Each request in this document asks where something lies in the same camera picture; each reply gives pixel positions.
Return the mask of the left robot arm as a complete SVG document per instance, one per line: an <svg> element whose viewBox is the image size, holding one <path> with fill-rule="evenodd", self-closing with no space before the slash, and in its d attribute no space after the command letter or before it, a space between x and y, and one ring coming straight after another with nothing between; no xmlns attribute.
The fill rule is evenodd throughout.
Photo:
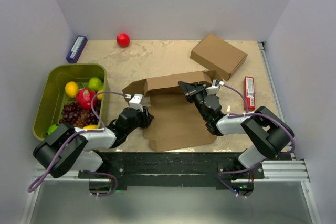
<svg viewBox="0 0 336 224"><path fill-rule="evenodd" d="M95 153L99 148L116 148L137 128L148 128L154 116L147 107L127 107L119 117L103 129L82 129L68 123L60 125L33 151L33 157L51 174L59 178L73 167L90 170L97 178L108 174L109 165Z"/></svg>

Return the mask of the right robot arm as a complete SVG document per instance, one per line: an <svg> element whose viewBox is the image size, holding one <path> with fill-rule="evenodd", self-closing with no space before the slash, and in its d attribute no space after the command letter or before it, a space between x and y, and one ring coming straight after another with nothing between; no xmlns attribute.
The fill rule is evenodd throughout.
<svg viewBox="0 0 336 224"><path fill-rule="evenodd" d="M213 80L212 85L178 82L187 102L195 104L206 127L212 135L247 134L253 143L240 154L234 165L234 173L239 178L246 178L253 168L266 159L274 159L291 143L295 149L294 132L267 107L261 106L254 112L243 114L224 114L219 97L220 87L234 88L223 81Z"/></svg>

